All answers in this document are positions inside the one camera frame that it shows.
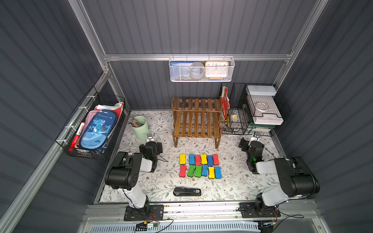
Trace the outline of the yellow eraser shelf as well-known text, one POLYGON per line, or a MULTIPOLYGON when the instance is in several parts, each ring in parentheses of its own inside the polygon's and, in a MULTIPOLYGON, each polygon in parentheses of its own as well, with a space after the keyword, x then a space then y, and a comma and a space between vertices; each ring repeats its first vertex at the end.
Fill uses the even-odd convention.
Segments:
POLYGON ((185 154, 180 154, 179 155, 179 164, 180 165, 185 165, 187 162, 187 158, 185 154))
POLYGON ((201 164, 202 165, 207 165, 208 164, 207 155, 206 154, 201 154, 201 164))
POLYGON ((208 178, 215 179, 215 168, 214 167, 208 167, 208 178))

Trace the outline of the yellow eraser top shelf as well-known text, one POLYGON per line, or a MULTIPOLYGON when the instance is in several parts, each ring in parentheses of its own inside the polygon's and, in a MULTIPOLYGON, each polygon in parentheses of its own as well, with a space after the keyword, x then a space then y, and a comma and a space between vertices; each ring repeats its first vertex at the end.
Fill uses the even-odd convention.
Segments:
POLYGON ((179 155, 179 164, 180 165, 185 165, 187 162, 187 158, 185 154, 180 154, 179 155))
POLYGON ((207 165, 208 164, 207 155, 206 154, 201 154, 201 164, 202 165, 207 165))

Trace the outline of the green eraser bottom shelf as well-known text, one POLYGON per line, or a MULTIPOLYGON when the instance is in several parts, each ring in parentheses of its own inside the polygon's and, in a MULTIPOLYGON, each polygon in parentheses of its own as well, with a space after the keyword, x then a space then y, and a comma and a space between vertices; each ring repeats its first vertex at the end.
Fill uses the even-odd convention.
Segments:
POLYGON ((190 165, 187 176, 188 177, 194 177, 195 169, 196 169, 195 165, 190 165))
POLYGON ((197 165, 195 166, 195 173, 194 176, 200 178, 202 176, 203 166, 197 165))

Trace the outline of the red eraser shelf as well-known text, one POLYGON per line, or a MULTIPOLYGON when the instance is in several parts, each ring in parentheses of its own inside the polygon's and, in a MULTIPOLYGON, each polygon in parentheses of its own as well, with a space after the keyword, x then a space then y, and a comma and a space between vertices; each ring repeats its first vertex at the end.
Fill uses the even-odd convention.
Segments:
POLYGON ((213 157, 213 165, 218 166, 220 164, 219 156, 217 154, 212 155, 213 157))
POLYGON ((201 161, 201 156, 200 155, 195 155, 195 165, 196 166, 201 166, 202 161, 201 161))
POLYGON ((186 172, 187 172, 187 166, 181 165, 180 172, 179 172, 179 177, 184 178, 186 176, 186 172))

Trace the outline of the wooden two-tier shelf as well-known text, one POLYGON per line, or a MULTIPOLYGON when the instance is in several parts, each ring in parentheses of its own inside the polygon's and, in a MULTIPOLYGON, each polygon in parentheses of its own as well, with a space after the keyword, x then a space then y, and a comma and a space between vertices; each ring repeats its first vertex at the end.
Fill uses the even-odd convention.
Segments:
POLYGON ((178 146, 181 137, 212 138, 218 149, 222 130, 220 118, 222 102, 220 99, 192 99, 173 97, 173 144, 178 146))

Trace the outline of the blue eraser shelf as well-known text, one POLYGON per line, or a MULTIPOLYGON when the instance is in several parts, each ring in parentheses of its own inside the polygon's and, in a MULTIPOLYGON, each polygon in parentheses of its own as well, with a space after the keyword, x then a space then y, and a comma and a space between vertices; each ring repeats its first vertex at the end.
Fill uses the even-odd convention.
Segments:
POLYGON ((204 177, 208 176, 208 165, 202 165, 201 175, 204 176, 204 177))
POLYGON ((213 167, 214 166, 214 163, 213 163, 213 156, 212 155, 208 155, 207 156, 207 165, 209 167, 213 167))
POLYGON ((190 165, 195 165, 195 155, 194 154, 189 155, 189 164, 190 165))
POLYGON ((214 167, 214 171, 215 171, 215 178, 221 179, 222 178, 221 167, 214 167))

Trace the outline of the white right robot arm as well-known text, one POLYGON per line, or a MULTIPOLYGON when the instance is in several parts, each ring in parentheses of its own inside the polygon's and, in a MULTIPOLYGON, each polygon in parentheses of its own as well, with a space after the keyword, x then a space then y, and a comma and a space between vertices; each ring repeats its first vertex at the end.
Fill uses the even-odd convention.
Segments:
POLYGON ((241 204, 239 211, 243 217, 280 216, 277 206, 294 198, 305 199, 320 191, 320 183, 301 157, 274 158, 263 160, 265 145, 252 137, 242 138, 239 148, 247 155, 247 166, 252 174, 275 174, 279 184, 257 194, 254 204, 241 204))

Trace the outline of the blue eraser top shelf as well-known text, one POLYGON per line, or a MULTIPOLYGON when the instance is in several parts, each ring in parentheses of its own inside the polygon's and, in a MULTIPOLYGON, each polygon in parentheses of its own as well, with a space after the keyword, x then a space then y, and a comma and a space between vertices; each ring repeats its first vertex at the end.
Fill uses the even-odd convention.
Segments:
POLYGON ((190 165, 195 165, 195 155, 194 154, 189 155, 189 164, 190 165))
POLYGON ((207 165, 209 167, 213 167, 214 166, 214 163, 213 163, 213 156, 212 155, 208 155, 207 156, 207 165))

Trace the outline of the blue eraser bottom shelf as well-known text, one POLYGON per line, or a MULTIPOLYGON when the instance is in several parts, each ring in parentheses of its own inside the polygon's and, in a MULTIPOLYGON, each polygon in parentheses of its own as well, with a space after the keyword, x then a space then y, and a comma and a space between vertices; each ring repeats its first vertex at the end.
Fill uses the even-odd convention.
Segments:
POLYGON ((204 176, 204 177, 208 176, 208 165, 202 165, 201 175, 204 176))
POLYGON ((222 178, 221 167, 214 167, 214 171, 215 171, 215 178, 221 179, 222 178))

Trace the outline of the red eraser top shelf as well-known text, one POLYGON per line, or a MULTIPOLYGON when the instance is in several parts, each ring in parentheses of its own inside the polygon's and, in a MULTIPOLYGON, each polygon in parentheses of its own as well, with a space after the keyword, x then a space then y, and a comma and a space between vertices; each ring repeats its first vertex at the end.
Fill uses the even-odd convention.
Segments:
POLYGON ((217 154, 212 155, 213 157, 213 165, 218 166, 220 164, 219 156, 217 154))
POLYGON ((201 156, 200 155, 195 155, 195 165, 196 166, 201 166, 202 161, 201 161, 201 156))

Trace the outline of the yellow eraser bottom shelf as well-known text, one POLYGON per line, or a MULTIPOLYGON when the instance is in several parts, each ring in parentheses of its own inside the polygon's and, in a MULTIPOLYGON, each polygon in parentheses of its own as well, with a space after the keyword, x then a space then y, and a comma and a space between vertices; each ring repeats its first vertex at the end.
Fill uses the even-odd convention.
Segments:
POLYGON ((215 168, 214 167, 208 167, 208 178, 215 179, 215 168))

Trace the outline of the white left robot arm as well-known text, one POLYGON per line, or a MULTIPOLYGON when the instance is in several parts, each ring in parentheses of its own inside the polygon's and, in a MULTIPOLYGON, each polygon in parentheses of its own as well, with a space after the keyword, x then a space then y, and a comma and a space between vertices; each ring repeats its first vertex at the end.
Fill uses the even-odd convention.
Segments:
POLYGON ((141 191, 138 179, 141 172, 154 172, 162 144, 150 141, 139 146, 139 152, 118 152, 105 173, 105 184, 117 190, 128 202, 125 221, 151 217, 149 198, 141 191))

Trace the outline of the red eraser bottom shelf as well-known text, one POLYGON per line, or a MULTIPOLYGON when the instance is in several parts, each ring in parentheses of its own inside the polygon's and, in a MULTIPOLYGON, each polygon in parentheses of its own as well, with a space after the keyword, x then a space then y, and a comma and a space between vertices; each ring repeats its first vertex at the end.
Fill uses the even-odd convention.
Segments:
POLYGON ((184 178, 186 176, 186 172, 187 172, 187 166, 181 165, 180 172, 179 172, 179 177, 184 178))

